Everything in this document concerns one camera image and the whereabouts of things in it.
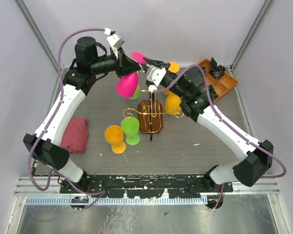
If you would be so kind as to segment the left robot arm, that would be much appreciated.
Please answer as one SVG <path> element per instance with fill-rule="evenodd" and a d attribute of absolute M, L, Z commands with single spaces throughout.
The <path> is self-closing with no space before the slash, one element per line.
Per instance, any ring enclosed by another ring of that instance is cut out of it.
<path fill-rule="evenodd" d="M 80 103 L 85 99 L 99 76 L 115 72 L 119 81 L 116 92 L 124 97 L 134 96 L 138 86 L 140 66 L 125 55 L 124 40 L 118 34 L 107 37 L 111 54 L 98 55 L 102 45 L 92 37 L 81 37 L 75 45 L 75 59 L 64 76 L 60 75 L 60 94 L 42 124 L 33 134 L 26 134 L 23 142 L 29 151 L 27 172 L 31 175 L 31 160 L 50 167 L 71 182 L 77 193 L 88 188 L 87 173 L 71 159 L 68 150 L 60 147 L 64 131 Z"/>

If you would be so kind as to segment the pink wine glass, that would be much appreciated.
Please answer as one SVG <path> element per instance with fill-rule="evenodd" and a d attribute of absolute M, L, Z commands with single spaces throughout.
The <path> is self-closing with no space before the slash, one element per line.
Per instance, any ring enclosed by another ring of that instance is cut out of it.
<path fill-rule="evenodd" d="M 139 64 L 146 64 L 146 62 L 143 60 L 143 57 L 145 57 L 144 54 L 139 52 L 132 52 L 131 55 L 133 59 L 136 60 Z M 137 85 L 139 85 L 138 71 L 120 78 L 115 87 L 115 91 L 120 96 L 130 99 L 130 97 L 133 96 Z"/>

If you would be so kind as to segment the green wine glass back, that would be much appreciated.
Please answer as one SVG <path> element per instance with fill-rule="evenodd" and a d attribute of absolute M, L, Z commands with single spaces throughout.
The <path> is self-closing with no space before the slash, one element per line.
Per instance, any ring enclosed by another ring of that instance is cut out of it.
<path fill-rule="evenodd" d="M 137 99 L 140 97 L 140 95 L 141 95 L 140 85 L 137 85 L 137 88 L 136 88 L 133 96 L 130 97 L 130 99 Z"/>

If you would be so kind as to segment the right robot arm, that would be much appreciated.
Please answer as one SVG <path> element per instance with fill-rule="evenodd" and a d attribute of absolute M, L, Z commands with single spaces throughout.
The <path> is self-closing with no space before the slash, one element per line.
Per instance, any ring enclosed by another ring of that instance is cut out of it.
<path fill-rule="evenodd" d="M 209 129 L 235 154 L 237 162 L 216 165 L 204 175 L 204 185 L 216 192 L 224 183 L 241 182 L 252 187 L 272 165 L 273 145 L 259 141 L 230 121 L 213 103 L 205 72 L 193 64 L 179 74 L 169 70 L 170 63 L 143 57 L 141 65 L 146 73 L 146 84 L 153 93 L 165 87 L 181 99 L 184 115 Z"/>

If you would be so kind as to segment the gold wire glass rack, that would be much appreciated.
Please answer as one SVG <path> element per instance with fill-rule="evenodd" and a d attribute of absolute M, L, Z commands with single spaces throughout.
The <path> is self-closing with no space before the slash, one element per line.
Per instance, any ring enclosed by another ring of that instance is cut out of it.
<path fill-rule="evenodd" d="M 134 117 L 134 113 L 137 114 L 137 119 L 140 124 L 139 131 L 142 134 L 148 134 L 149 140 L 153 140 L 153 136 L 155 134 L 159 134 L 164 127 L 164 118 L 163 115 L 168 115 L 165 112 L 165 105 L 162 105 L 160 101 L 156 98 L 155 93 L 151 93 L 149 90 L 142 90 L 141 92 L 145 92 L 149 94 L 149 98 L 147 100 L 142 100 L 138 104 L 137 109 L 126 108 L 123 110 L 123 116 L 125 118 Z M 181 111 L 173 115 L 176 118 L 182 118 L 184 114 Z"/>

